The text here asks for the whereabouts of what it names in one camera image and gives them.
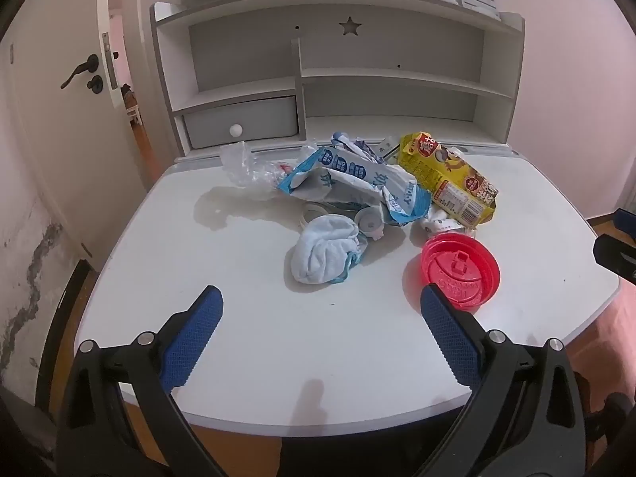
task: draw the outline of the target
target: blue gripper pad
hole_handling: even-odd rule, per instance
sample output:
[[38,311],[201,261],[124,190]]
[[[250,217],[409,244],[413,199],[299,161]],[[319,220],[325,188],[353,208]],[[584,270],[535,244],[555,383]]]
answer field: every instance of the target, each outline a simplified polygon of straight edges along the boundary
[[422,317],[457,382],[476,388],[481,381],[483,367],[484,353],[479,339],[485,336],[484,330],[468,312],[453,309],[434,283],[424,287],[420,307]]
[[185,325],[163,352],[159,378],[161,387],[167,393],[187,382],[221,320],[223,296],[220,290],[216,287],[206,288],[192,308]]
[[636,239],[636,215],[622,208],[618,208],[614,213],[613,223],[616,229]]

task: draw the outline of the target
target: red lid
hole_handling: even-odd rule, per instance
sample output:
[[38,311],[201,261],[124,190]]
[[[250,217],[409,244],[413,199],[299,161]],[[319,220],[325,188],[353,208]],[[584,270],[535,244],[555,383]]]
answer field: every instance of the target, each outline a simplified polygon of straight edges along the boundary
[[476,311],[494,296],[500,273],[481,243],[460,233],[442,233],[422,248],[422,282],[436,283],[459,310]]

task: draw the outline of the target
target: tabletop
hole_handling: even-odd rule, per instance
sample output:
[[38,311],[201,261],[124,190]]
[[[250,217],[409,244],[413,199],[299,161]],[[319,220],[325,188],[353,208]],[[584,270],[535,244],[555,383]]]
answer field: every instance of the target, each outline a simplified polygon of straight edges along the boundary
[[[514,342],[568,342],[611,302],[616,275],[597,266],[595,234],[528,161],[467,155],[498,189],[477,239],[501,284],[476,318]],[[387,227],[337,285],[291,276],[303,202],[255,202],[218,160],[169,170],[148,194],[99,277],[76,337],[129,344],[186,310],[206,285],[224,313],[174,399],[192,424],[267,436],[351,434],[461,406],[455,381],[419,313],[414,224]],[[124,398],[134,393],[122,384]]]

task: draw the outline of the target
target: gray drawer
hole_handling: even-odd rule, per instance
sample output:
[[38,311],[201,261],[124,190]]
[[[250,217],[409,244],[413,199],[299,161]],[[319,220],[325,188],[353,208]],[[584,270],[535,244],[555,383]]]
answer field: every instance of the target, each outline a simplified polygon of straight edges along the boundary
[[[298,134],[295,97],[268,98],[214,107],[185,114],[184,121],[193,149]],[[230,134],[233,125],[241,126],[240,136]]]

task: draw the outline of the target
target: white cloth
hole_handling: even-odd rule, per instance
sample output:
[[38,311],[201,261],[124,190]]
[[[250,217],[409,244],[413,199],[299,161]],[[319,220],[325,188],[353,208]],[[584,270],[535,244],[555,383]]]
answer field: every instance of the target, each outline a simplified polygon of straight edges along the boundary
[[344,215],[323,215],[300,235],[291,273],[300,283],[340,283],[359,263],[367,245],[354,221]]

